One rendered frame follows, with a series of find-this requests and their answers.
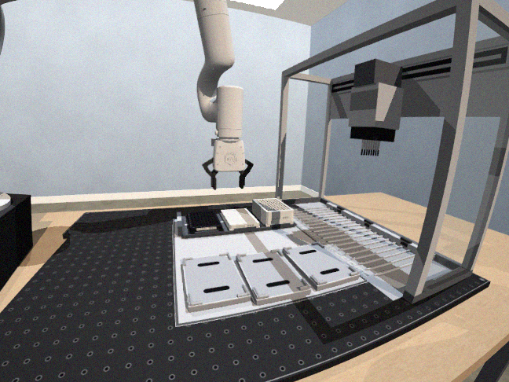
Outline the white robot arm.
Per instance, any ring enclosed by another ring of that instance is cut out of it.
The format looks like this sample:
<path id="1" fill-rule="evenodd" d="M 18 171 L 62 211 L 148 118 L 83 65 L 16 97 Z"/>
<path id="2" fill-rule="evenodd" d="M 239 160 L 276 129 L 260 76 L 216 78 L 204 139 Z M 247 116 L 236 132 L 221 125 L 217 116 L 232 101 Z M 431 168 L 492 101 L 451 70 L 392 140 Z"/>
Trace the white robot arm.
<path id="1" fill-rule="evenodd" d="M 218 87 L 222 74 L 235 62 L 227 2 L 193 1 L 205 56 L 196 85 L 201 114 L 207 122 L 216 123 L 214 133 L 220 139 L 242 138 L 244 89 Z"/>

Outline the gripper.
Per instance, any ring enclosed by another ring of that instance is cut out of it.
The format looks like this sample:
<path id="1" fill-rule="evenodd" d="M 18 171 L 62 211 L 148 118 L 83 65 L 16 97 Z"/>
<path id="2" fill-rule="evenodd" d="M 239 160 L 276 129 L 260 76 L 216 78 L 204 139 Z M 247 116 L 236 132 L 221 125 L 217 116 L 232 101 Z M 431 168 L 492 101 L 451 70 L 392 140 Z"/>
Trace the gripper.
<path id="1" fill-rule="evenodd" d="M 208 169 L 208 165 L 214 163 L 214 172 Z M 247 164 L 247 168 L 245 168 Z M 211 187 L 217 189 L 217 179 L 215 175 L 218 172 L 239 171 L 239 187 L 244 188 L 245 177 L 254 166 L 253 163 L 245 159 L 244 142 L 240 139 L 220 139 L 214 142 L 213 158 L 202 164 L 204 170 L 211 176 Z"/>

